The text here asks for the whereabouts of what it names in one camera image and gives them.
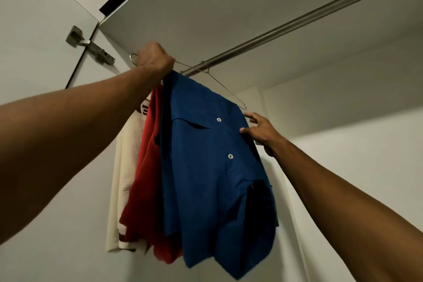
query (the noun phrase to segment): person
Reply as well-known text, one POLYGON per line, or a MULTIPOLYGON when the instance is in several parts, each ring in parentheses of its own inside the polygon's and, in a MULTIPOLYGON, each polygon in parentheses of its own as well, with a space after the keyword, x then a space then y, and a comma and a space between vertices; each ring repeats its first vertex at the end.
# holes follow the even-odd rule
MULTIPOLYGON (((173 69, 157 43, 119 76, 0 106, 0 243, 28 225, 117 136, 173 69)), ((314 222, 357 281, 423 281, 423 233, 319 165, 268 119, 240 129, 279 163, 314 222)))

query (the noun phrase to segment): hanging clothes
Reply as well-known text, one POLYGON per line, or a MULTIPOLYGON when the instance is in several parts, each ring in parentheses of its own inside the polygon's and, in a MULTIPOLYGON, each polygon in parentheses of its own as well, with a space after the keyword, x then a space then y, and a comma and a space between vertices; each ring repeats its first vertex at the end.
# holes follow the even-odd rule
POLYGON ((154 247, 156 258, 170 264, 182 255, 182 242, 179 232, 168 237, 164 233, 158 138, 162 94, 162 85, 151 93, 135 180, 130 189, 128 203, 120 217, 120 223, 126 226, 126 242, 145 238, 154 247))
POLYGON ((115 166, 112 193, 110 196, 106 250, 146 250, 146 241, 125 242, 126 227, 119 223, 122 211, 128 202, 129 191, 134 182, 149 101, 141 104, 141 113, 135 111, 116 137, 115 166))
POLYGON ((238 106, 175 71, 164 81, 160 154, 165 232, 188 268, 206 258, 240 279, 272 249, 271 185, 238 106))

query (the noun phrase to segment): blue shirt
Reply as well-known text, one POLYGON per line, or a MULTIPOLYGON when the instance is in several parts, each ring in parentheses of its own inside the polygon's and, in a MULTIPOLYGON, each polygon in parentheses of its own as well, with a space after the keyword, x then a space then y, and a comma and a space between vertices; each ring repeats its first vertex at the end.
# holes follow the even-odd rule
POLYGON ((165 233, 188 268, 215 260, 235 279, 272 249, 272 187, 239 107, 172 71, 163 81, 160 159, 165 233))

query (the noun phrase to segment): clothes hanger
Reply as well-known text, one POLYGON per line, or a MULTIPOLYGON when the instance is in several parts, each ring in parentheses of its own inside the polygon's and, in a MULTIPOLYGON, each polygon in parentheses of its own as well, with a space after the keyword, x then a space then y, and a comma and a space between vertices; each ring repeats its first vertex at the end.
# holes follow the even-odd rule
MULTIPOLYGON (((132 54, 130 54, 130 60, 132 61, 132 63, 136 66, 137 64, 136 64, 136 62, 132 59, 132 56, 133 55, 135 55, 135 56, 138 56, 137 54, 135 54, 135 53, 132 53, 132 54)), ((188 68, 192 68, 193 66, 189 66, 189 65, 187 65, 187 64, 184 64, 184 63, 181 63, 180 61, 177 61, 177 60, 175 60, 175 63, 178 63, 179 65, 182 65, 182 66, 185 66, 185 67, 188 67, 188 68)), ((209 75, 211 78, 213 78, 216 82, 218 82, 219 83, 219 85, 220 86, 222 86, 225 90, 227 90, 228 91, 228 93, 230 93, 232 96, 234 96, 237 100, 239 100, 240 101, 240 103, 242 103, 243 105, 244 105, 244 107, 241 107, 241 106, 238 106, 240 109, 242 109, 242 110, 244 110, 244 111, 246 111, 247 110, 247 106, 246 106, 246 104, 242 101, 242 100, 240 100, 238 97, 236 97, 233 93, 231 93, 230 92, 230 90, 229 89, 227 89, 220 81, 218 81, 215 77, 213 77, 211 74, 210 74, 210 68, 209 69, 207 69, 206 71, 202 71, 202 70, 199 70, 198 69, 198 71, 200 71, 200 72, 203 72, 203 73, 205 73, 205 74, 207 74, 207 75, 209 75)))

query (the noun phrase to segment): closet rod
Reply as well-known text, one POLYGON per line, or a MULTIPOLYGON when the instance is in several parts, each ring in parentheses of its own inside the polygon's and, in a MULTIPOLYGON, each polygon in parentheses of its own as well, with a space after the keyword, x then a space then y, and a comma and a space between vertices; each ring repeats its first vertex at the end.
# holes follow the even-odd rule
POLYGON ((198 65, 188 68, 187 70, 182 71, 182 74, 185 76, 193 76, 198 74, 200 71, 205 71, 213 66, 223 63, 231 58, 239 56, 251 49, 254 49, 260 45, 266 44, 269 41, 281 37, 287 33, 290 33, 298 28, 301 28, 309 23, 312 23, 320 18, 326 17, 342 8, 350 6, 360 0, 335 0, 332 1, 320 8, 317 8, 301 17, 298 17, 288 23, 283 24, 282 26, 276 27, 269 32, 266 32, 256 38, 248 40, 247 42, 240 44, 232 49, 225 51, 213 58, 202 61, 198 65))

